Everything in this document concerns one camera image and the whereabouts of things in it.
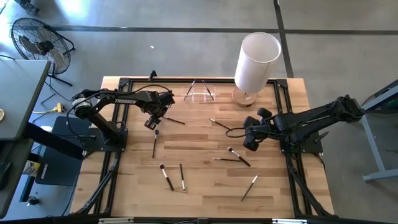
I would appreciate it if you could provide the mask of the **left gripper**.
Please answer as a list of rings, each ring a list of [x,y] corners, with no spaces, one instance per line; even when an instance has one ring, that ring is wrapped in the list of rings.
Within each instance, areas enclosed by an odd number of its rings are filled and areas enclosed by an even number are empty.
[[[149,121],[146,121],[144,126],[154,130],[156,125],[160,123],[160,119],[158,117],[163,117],[167,110],[175,104],[174,94],[171,91],[166,91],[159,93],[157,91],[148,91],[147,92],[150,100],[144,103],[144,106],[141,108],[143,113],[148,113],[151,115]]]

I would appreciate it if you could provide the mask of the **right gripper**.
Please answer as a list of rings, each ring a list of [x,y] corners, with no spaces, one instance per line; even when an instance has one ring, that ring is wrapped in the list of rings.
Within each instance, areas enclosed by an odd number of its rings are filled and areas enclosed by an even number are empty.
[[[250,126],[259,125],[259,121],[260,124],[263,124],[266,127],[261,129],[261,137],[257,141],[252,134],[248,134],[244,139],[243,146],[246,149],[249,149],[250,151],[257,151],[259,143],[263,142],[267,138],[271,138],[273,140],[282,139],[282,134],[278,133],[275,130],[275,125],[273,124],[274,118],[275,116],[270,116],[270,117],[261,116],[260,120],[258,120],[256,118],[253,118],[252,116],[246,117],[243,123],[245,133],[249,132]]]

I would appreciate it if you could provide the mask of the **thin black makeup brush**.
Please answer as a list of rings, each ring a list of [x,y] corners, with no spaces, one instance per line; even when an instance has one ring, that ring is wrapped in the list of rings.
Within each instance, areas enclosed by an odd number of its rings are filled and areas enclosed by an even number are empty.
[[[205,83],[205,81],[204,81],[204,80],[202,80],[202,83],[203,83],[203,85],[204,85],[204,87],[205,87],[206,91],[208,92],[209,96],[210,96],[210,97],[211,97],[211,99],[214,101],[215,99],[213,98],[213,95],[212,95],[212,93],[211,93],[210,89],[208,88],[207,84]]]
[[[191,92],[191,90],[192,90],[192,88],[193,88],[195,82],[196,82],[196,79],[194,79],[193,82],[192,82],[192,84],[189,86],[188,91],[186,92],[185,96],[183,97],[183,101],[185,101],[185,100],[187,99],[187,97],[188,97],[189,93]]]
[[[184,122],[182,122],[182,121],[178,121],[178,120],[176,120],[176,119],[172,119],[172,118],[168,118],[168,117],[162,117],[162,119],[166,119],[166,120],[172,121],[172,122],[174,122],[174,123],[186,125],[186,123],[184,123]]]
[[[152,150],[152,158],[155,158],[155,150],[156,150],[156,144],[157,144],[157,138],[159,136],[159,130],[155,129],[154,131],[154,144],[153,144],[153,150]]]

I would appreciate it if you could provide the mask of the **large fluffy black makeup brush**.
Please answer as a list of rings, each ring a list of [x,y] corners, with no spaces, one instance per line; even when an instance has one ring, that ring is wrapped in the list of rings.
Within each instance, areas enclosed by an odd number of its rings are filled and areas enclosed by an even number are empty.
[[[159,167],[160,167],[160,169],[161,169],[161,171],[162,171],[162,173],[163,173],[163,175],[164,175],[164,177],[165,177],[165,179],[166,179],[166,181],[167,181],[167,183],[168,183],[168,185],[169,185],[171,191],[174,191],[174,187],[173,187],[173,185],[172,185],[172,183],[171,183],[171,181],[170,181],[170,178],[169,178],[168,174],[167,174],[166,171],[165,171],[165,166],[164,166],[164,164],[160,164]]]
[[[233,153],[241,162],[245,163],[248,167],[251,166],[250,163],[247,160],[245,160],[240,154],[234,151],[232,147],[227,148],[227,150]]]

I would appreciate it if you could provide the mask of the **clear acrylic organizer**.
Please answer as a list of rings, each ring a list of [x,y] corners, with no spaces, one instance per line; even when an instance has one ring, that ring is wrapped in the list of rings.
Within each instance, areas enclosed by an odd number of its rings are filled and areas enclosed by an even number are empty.
[[[182,100],[185,96],[186,92],[188,91],[190,85],[185,85],[182,87]],[[208,85],[213,98],[216,100],[216,87],[214,85]],[[189,93],[185,102],[188,103],[211,103],[214,102],[211,97],[209,96],[208,92],[206,91],[203,84],[194,84],[191,92]]]

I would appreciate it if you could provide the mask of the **white-shade wooden-base table lamp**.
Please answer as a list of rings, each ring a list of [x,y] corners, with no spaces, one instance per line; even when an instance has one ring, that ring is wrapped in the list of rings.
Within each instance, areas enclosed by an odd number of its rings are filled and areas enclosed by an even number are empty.
[[[243,108],[253,105],[282,54],[276,37],[265,32],[245,36],[234,74],[232,101]]]

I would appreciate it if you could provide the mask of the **silver aluminium extrusion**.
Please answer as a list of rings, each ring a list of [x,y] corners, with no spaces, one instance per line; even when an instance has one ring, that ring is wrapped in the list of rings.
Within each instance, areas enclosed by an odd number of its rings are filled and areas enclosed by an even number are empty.
[[[302,220],[302,219],[273,218],[272,224],[308,224],[308,223],[307,220]]]
[[[134,219],[133,218],[125,218],[125,217],[100,218],[98,221],[98,224],[129,224],[129,223],[134,223]]]

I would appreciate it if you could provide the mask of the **black computer tower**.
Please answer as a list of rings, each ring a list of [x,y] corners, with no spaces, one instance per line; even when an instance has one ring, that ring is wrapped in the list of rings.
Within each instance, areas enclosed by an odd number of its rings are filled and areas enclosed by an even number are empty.
[[[69,118],[73,131],[77,134],[87,134],[91,122],[88,120]],[[59,116],[55,120],[52,134],[73,137],[67,126],[67,118]],[[45,147],[41,156],[40,168],[35,178],[36,184],[72,186],[76,175],[80,173],[82,161],[66,156],[53,148]]]

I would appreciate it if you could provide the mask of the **black floor fan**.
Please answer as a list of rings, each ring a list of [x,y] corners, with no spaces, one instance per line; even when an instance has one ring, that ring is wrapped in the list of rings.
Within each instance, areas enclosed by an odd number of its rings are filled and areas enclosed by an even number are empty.
[[[10,38],[22,58],[49,61],[48,76],[72,86],[58,77],[59,74],[65,73],[71,64],[72,52],[75,50],[71,40],[59,34],[50,25],[28,17],[14,21]]]

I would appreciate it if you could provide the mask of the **grey desk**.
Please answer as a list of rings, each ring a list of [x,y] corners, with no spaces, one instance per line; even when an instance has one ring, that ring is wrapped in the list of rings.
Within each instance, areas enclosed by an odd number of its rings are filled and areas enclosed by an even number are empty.
[[[49,72],[46,60],[0,60],[0,219],[9,210],[33,140],[24,139]]]

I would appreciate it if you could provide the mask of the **person's foot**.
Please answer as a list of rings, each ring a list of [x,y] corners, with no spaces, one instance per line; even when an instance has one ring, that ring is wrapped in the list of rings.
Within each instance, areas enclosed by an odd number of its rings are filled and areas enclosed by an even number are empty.
[[[30,0],[14,0],[21,8],[23,8],[28,14],[36,15],[40,11],[37,6],[31,4]]]

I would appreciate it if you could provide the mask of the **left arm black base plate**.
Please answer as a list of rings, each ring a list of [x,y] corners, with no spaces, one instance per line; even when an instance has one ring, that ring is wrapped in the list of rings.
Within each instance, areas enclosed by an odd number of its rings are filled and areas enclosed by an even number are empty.
[[[83,138],[84,150],[100,152],[123,152],[126,148],[128,129],[102,131],[90,128]]]

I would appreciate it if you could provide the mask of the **black aluminium table frame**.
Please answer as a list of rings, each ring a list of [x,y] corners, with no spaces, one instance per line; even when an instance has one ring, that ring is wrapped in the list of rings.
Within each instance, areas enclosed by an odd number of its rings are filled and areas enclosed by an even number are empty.
[[[182,100],[182,87],[203,84],[216,87],[216,100],[211,103],[188,103]],[[175,104],[167,117],[186,125],[163,120],[157,127],[155,158],[152,158],[154,131],[144,126],[147,115],[134,106],[108,105],[101,114],[120,121],[129,131],[127,145],[111,182],[93,207],[93,213],[112,217],[151,217],[158,222],[173,218],[292,218],[296,214],[314,214],[315,209],[292,178],[286,157],[278,141],[267,139],[256,152],[243,147],[239,127],[247,116],[255,116],[264,107],[272,113],[308,109],[303,80],[273,79],[259,93],[256,103],[241,108],[232,102],[232,78],[155,78],[149,83],[141,77],[105,77],[102,86],[136,90],[171,89]],[[227,130],[209,118],[231,128]],[[217,161],[213,157],[238,159],[227,148],[232,147],[250,163]],[[174,187],[171,191],[159,165]],[[183,192],[179,164],[182,164],[186,192]],[[254,176],[259,174],[247,197]]]

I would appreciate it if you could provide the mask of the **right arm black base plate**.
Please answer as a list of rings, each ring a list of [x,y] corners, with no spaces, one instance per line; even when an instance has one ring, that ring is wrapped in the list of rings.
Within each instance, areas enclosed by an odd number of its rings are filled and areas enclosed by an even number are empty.
[[[320,141],[315,142],[320,137],[319,133],[313,133],[308,139],[302,141],[298,145],[288,144],[286,140],[280,140],[280,151],[288,154],[319,154],[323,153],[322,144]]]

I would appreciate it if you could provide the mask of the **blue-grey metal table frame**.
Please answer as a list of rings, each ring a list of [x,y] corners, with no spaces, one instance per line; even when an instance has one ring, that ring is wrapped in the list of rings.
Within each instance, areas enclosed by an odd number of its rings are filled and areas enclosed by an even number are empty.
[[[377,171],[363,176],[365,182],[398,177],[398,167],[387,168],[386,154],[398,156],[398,79],[371,95],[362,105],[366,114],[361,122]]]

